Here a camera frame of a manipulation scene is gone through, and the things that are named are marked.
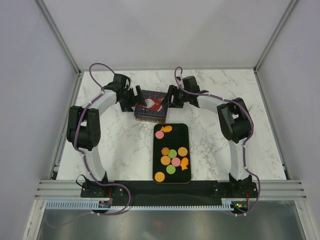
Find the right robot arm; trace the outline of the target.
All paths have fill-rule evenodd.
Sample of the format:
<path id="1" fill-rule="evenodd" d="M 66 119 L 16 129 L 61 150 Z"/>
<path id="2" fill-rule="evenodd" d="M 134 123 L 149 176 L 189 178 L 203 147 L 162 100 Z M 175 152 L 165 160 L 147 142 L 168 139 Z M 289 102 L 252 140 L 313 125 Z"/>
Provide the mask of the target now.
<path id="1" fill-rule="evenodd" d="M 228 140 L 231 167 L 228 191 L 233 197 L 241 197 L 252 181 L 246 164 L 246 145 L 253 135 L 254 124 L 245 101 L 238 97 L 225 99 L 200 90 L 194 76 L 175 76 L 177 86 L 170 85 L 162 104 L 171 108 L 183 108 L 189 103 L 218 115 L 220 130 Z"/>

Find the black rectangular tray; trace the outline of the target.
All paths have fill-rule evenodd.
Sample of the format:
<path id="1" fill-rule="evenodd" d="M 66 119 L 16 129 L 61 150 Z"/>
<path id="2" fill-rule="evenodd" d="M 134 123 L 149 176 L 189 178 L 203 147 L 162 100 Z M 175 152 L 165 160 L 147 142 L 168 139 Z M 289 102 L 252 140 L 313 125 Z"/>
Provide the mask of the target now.
<path id="1" fill-rule="evenodd" d="M 187 184 L 192 179 L 189 128 L 162 123 L 153 128 L 152 178 L 157 184 Z"/>

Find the square cookie tin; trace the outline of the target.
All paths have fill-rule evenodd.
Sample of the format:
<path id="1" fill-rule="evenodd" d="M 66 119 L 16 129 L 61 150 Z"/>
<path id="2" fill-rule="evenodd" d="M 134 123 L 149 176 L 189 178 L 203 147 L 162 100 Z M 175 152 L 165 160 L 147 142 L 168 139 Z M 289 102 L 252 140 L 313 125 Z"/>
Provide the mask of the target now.
<path id="1" fill-rule="evenodd" d="M 134 117 L 137 121 L 163 124 L 166 122 L 167 115 L 152 115 L 152 114 L 142 114 L 139 112 L 134 113 Z"/>

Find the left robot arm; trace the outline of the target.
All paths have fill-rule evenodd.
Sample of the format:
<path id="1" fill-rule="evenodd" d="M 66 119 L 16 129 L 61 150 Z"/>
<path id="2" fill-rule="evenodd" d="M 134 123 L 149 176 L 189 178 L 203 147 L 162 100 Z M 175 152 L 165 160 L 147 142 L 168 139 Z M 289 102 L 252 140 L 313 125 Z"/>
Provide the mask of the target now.
<path id="1" fill-rule="evenodd" d="M 115 73 L 113 81 L 102 86 L 92 100 L 69 109 L 66 138 L 81 155 L 87 174 L 95 181 L 91 190 L 98 197 L 105 197 L 110 190 L 98 149 L 101 139 L 100 116 L 117 103 L 122 112 L 133 112 L 137 105 L 145 105 L 140 86 L 137 85 L 135 89 L 131 87 L 128 76 Z"/>

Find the gold tin lid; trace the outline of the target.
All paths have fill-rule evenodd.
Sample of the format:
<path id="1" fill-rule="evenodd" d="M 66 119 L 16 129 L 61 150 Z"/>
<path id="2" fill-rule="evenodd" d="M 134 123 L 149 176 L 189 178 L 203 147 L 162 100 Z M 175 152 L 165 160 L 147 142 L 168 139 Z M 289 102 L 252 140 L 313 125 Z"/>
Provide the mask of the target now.
<path id="1" fill-rule="evenodd" d="M 165 92 L 142 90 L 142 97 L 146 103 L 144 105 L 137 105 L 134 109 L 134 116 L 136 119 L 144 120 L 152 118 L 155 120 L 163 120 L 167 117 L 168 106 L 164 106 L 162 101 L 166 97 Z"/>

